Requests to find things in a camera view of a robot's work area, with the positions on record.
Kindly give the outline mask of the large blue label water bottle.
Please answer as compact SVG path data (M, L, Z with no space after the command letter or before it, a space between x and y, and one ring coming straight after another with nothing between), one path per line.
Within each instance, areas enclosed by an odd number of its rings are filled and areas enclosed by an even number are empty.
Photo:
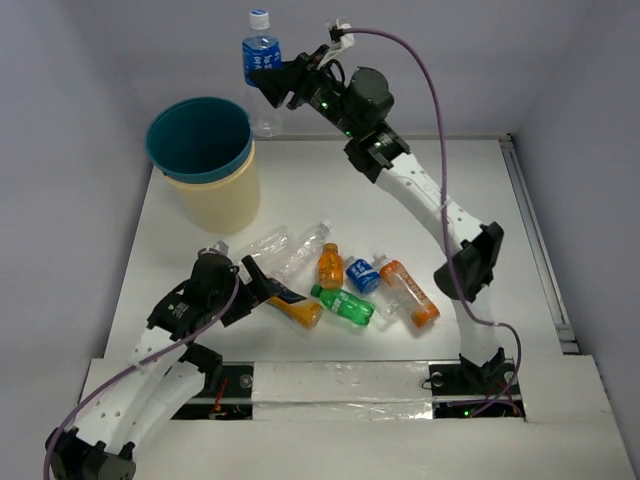
M270 30L270 17L267 10L256 9L249 13L249 29L249 34L242 41L243 76L247 85L247 110L254 135L273 138L282 132L281 114L270 105L249 75L255 71L280 67L280 44Z

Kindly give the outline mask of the yellow bottle dark blue label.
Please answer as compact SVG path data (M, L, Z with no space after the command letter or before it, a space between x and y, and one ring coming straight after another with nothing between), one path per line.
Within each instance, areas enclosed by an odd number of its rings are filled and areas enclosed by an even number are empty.
M324 307L290 290L275 279L272 279L271 282L277 287L277 294L271 297L267 303L283 312L305 329L313 329L322 317Z

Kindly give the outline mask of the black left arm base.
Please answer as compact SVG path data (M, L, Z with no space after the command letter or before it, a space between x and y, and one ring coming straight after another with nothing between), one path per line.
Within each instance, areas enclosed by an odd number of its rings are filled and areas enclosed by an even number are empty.
M173 415L173 420L251 420L254 365L225 363L204 389Z

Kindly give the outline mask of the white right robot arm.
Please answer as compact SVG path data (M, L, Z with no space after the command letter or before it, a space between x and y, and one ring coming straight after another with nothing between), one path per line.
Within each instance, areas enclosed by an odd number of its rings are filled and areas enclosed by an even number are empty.
M350 80L339 80L333 73L339 66L323 45L246 78L273 107L309 105L345 134L344 151L355 169L398 200L448 253L434 280L454 306L461 337L458 376L468 390L486 393L500 379L505 362L489 288L504 231L441 195L409 145L385 121L394 104L386 78L359 67Z

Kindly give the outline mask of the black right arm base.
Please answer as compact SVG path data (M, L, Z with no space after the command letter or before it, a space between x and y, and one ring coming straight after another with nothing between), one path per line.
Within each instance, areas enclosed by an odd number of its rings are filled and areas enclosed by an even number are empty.
M438 362L429 365L421 387L431 393L433 416L436 419L522 418L525 407L519 384L511 381L514 362L507 360L485 383L465 377L459 362Z

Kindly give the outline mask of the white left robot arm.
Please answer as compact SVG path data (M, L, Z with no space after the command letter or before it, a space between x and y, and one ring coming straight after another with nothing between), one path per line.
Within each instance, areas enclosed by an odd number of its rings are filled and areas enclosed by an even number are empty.
M229 326L278 295L281 286L251 256L198 254L189 278L153 308L126 367L72 410L45 443L46 479L131 479L136 450L194 396L215 392L223 359L196 339Z

